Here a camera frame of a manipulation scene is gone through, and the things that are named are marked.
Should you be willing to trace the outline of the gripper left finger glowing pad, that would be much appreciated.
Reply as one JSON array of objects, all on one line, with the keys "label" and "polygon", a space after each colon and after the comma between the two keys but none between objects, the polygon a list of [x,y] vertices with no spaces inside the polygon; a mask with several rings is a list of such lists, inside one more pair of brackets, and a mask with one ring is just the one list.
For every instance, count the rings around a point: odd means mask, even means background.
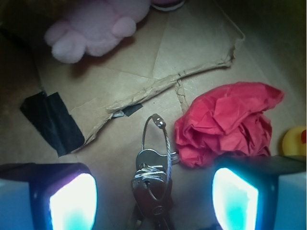
[{"label": "gripper left finger glowing pad", "polygon": [[91,230],[96,212],[96,180],[82,163],[0,167],[2,230]]}]

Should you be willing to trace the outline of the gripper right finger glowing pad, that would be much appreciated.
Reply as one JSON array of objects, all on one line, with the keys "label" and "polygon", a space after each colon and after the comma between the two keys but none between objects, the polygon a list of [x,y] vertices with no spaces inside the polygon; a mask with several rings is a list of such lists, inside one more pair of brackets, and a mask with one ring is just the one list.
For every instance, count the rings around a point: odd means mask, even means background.
[{"label": "gripper right finger glowing pad", "polygon": [[307,161],[303,156],[220,157],[212,199],[223,230],[305,230]]}]

